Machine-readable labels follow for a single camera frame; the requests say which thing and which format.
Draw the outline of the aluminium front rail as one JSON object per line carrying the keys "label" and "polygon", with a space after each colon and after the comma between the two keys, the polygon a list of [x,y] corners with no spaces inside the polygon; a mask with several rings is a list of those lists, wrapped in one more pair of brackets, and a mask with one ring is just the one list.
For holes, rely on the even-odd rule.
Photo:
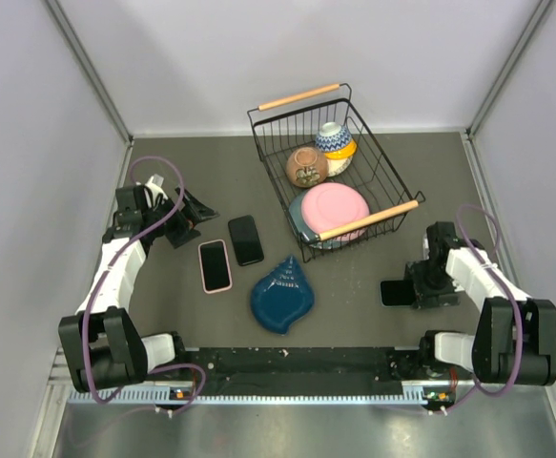
{"label": "aluminium front rail", "polygon": [[432,337],[423,338],[421,347],[397,349],[383,347],[201,347],[185,349],[170,335],[165,344],[159,336],[143,341],[137,350],[112,352],[108,347],[91,350],[91,367],[95,386],[108,389],[115,386],[140,384],[148,376],[183,370],[195,364],[208,372],[222,373],[226,377],[236,374],[328,374],[328,373],[384,373],[389,380],[409,380],[417,377],[441,377],[452,371],[467,372],[479,381],[504,384],[511,375],[515,354],[505,350],[483,351],[482,369],[477,371],[469,360],[458,362],[453,358],[438,357]]}

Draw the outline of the yellow bowl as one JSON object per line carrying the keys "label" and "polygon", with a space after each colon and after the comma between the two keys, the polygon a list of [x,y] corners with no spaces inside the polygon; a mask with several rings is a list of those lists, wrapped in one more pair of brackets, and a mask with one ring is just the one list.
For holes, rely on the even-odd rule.
{"label": "yellow bowl", "polygon": [[352,139],[346,146],[341,149],[325,152],[324,154],[330,160],[343,160],[352,156],[358,149],[358,145],[354,139]]}

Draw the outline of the grey-teal plate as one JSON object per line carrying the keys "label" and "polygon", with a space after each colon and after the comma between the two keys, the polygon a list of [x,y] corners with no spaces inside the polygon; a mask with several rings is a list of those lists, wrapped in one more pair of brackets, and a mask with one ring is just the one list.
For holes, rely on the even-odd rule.
{"label": "grey-teal plate", "polygon": [[299,232],[299,238],[306,246],[320,250],[336,250],[340,248],[341,242],[339,240],[331,239],[312,243],[312,240],[317,234],[304,221],[301,212],[301,204],[306,194],[307,192],[298,194],[289,205],[289,214],[295,224],[296,230]]}

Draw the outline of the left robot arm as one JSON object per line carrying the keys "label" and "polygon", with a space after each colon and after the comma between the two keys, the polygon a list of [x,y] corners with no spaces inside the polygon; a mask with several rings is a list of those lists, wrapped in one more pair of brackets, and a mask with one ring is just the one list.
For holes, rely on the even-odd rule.
{"label": "left robot arm", "polygon": [[172,379],[186,372],[181,337],[174,331],[141,337],[129,315],[130,300],[156,239],[178,248],[199,237],[200,223],[218,216],[189,191],[177,189],[170,198],[152,182],[121,187],[115,199],[90,292],[58,325],[73,386],[82,393],[140,384],[159,371]]}

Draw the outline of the blue-edged phone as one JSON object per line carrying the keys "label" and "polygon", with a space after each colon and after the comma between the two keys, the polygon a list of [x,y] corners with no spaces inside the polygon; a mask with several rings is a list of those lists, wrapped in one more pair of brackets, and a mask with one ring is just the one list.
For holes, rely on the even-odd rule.
{"label": "blue-edged phone", "polygon": [[416,301],[411,280],[387,280],[380,283],[381,304],[386,307],[410,307]]}

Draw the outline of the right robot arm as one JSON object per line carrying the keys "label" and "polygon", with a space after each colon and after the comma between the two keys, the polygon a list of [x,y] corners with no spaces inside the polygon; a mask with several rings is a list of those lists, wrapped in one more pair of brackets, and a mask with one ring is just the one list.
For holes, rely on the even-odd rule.
{"label": "right robot arm", "polygon": [[475,240],[454,223],[426,229],[424,260],[406,265],[417,309],[456,305],[465,295],[480,315],[474,334],[428,330],[417,363],[431,378],[457,366],[486,384],[552,385],[556,381],[556,306],[512,284]]}

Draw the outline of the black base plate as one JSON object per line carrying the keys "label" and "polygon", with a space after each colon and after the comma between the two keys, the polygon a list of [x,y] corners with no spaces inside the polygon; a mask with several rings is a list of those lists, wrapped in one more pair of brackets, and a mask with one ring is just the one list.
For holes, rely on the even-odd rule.
{"label": "black base plate", "polygon": [[199,365],[213,376],[367,373],[381,381],[469,378],[453,365],[424,364],[417,347],[201,347],[178,350],[174,362]]}

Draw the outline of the blue shell-shaped dish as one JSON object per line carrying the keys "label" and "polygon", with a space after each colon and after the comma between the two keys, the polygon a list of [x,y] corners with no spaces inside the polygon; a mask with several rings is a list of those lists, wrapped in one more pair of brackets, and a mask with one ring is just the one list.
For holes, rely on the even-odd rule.
{"label": "blue shell-shaped dish", "polygon": [[250,309],[265,330],[287,335],[315,304],[315,293],[293,255],[259,280],[250,294]]}

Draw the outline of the blue white patterned bowl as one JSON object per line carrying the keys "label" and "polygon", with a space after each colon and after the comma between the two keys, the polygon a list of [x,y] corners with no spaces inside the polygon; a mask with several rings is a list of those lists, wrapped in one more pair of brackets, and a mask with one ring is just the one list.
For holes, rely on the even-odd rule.
{"label": "blue white patterned bowl", "polygon": [[324,153],[343,150],[352,141],[349,130],[337,122],[326,122],[320,126],[315,137],[315,146]]}

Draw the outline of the brown ceramic bowl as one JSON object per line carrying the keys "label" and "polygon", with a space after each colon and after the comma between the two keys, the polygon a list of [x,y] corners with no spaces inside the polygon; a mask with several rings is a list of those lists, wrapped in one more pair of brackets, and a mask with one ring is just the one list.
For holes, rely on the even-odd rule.
{"label": "brown ceramic bowl", "polygon": [[296,149],[287,159],[286,176],[299,188],[310,188],[328,178],[328,159],[316,147]]}

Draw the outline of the clear phone case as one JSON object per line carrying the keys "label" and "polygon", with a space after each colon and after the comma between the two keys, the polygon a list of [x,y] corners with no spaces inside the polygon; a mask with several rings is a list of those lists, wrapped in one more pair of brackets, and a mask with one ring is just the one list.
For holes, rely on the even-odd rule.
{"label": "clear phone case", "polygon": [[422,237],[422,259],[428,260],[429,259],[429,240],[426,234]]}

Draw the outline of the pink plate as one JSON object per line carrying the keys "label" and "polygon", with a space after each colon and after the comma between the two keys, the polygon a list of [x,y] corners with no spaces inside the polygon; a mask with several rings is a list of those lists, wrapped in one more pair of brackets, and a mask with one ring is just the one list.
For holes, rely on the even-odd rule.
{"label": "pink plate", "polygon": [[305,193],[301,214],[307,226],[320,234],[364,219],[370,215],[370,210],[364,197],[354,188],[327,182]]}

